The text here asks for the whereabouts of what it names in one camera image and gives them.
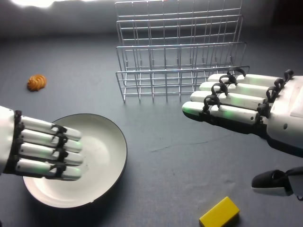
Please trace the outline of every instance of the background wall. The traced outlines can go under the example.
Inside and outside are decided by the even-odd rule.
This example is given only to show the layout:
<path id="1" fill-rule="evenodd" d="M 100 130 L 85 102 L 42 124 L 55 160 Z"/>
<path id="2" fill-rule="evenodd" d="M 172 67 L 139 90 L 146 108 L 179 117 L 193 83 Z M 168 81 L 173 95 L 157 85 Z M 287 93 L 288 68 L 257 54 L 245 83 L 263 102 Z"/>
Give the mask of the background wall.
<path id="1" fill-rule="evenodd" d="M 222 8 L 224 0 L 211 0 L 214 8 Z M 225 0 L 225 6 L 240 0 Z M 49 8 L 22 8 L 0 0 L 0 37 L 94 34 L 116 32 L 115 0 L 90 2 L 55 2 Z M 275 8 L 275 0 L 243 0 L 244 26 L 268 26 Z M 185 4 L 192 10 L 192 4 Z"/>

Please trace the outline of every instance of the white robotic hand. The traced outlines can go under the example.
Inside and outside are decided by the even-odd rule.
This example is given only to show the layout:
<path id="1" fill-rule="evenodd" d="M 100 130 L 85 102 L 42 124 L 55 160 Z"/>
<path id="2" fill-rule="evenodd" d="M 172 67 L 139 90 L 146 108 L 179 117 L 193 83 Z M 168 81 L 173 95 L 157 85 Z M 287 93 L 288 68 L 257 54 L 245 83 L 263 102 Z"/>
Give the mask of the white robotic hand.
<path id="1" fill-rule="evenodd" d="M 74 181 L 83 163 L 77 130 L 0 106 L 0 174 Z"/>
<path id="2" fill-rule="evenodd" d="M 256 134 L 275 149 L 303 157 L 303 77 L 293 76 L 292 70 L 284 76 L 246 74 L 232 67 L 227 74 L 211 75 L 182 111 L 196 121 Z M 303 167 L 269 171 L 256 176 L 252 188 L 263 194 L 303 197 L 301 178 Z"/>

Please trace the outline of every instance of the gray table surface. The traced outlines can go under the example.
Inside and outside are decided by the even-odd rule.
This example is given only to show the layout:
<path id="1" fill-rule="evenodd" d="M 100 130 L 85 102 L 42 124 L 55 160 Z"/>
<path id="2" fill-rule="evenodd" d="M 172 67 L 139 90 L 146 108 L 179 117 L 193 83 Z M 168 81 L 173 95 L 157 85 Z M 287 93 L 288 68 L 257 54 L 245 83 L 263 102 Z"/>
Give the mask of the gray table surface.
<path id="1" fill-rule="evenodd" d="M 251 73 L 303 74 L 299 30 L 247 29 L 244 64 Z M 136 97 L 124 104 L 117 85 L 117 36 L 56 37 L 1 42 L 0 105 L 54 121 L 77 113 L 113 120 L 125 134 L 128 161 L 114 189 L 90 206 L 58 210 L 37 202 L 22 178 L 0 177 L 4 227 L 155 226 L 197 227 L 198 219 L 225 196 L 240 208 L 239 227 L 299 227 L 303 203 L 295 196 L 255 194 L 252 178 L 264 171 L 302 166 L 301 158 L 272 149 L 255 135 L 242 135 L 186 118 L 170 96 Z M 26 90 L 30 75 L 47 76 L 38 93 Z"/>

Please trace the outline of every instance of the metal wire grid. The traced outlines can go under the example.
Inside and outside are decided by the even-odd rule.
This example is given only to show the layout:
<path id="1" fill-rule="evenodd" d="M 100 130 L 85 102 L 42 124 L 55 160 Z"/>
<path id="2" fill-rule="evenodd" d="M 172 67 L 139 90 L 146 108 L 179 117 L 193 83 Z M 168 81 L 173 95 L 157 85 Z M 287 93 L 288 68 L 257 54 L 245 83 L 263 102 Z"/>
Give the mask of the metal wire grid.
<path id="1" fill-rule="evenodd" d="M 194 1 L 191 12 L 186 12 L 190 6 L 188 0 L 183 1 L 184 7 L 180 7 L 180 2 L 116 3 L 121 44 L 117 47 L 120 71 L 116 78 L 124 102 L 126 96 L 138 96 L 139 101 L 143 95 L 151 95 L 153 100 L 155 95 L 163 94 L 166 99 L 169 94 L 179 94 L 181 98 L 181 94 L 195 91 L 209 75 L 241 65 L 246 48 L 245 43 L 239 42 L 242 1 L 231 7 L 226 4 L 228 0 L 216 0 L 214 9 L 211 2 L 215 0 L 209 0 L 206 11 L 201 11 L 203 7 Z M 223 3 L 222 8 L 218 8 L 219 2 Z"/>

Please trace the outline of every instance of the yellow rectangular object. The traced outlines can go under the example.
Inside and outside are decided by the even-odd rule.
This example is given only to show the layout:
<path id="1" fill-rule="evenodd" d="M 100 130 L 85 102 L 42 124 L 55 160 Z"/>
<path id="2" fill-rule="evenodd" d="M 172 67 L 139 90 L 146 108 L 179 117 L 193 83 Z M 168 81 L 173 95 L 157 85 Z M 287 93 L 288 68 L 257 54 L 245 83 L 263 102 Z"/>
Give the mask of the yellow rectangular object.
<path id="1" fill-rule="evenodd" d="M 239 208 L 225 197 L 199 220 L 204 227 L 222 227 L 226 222 L 239 213 Z"/>

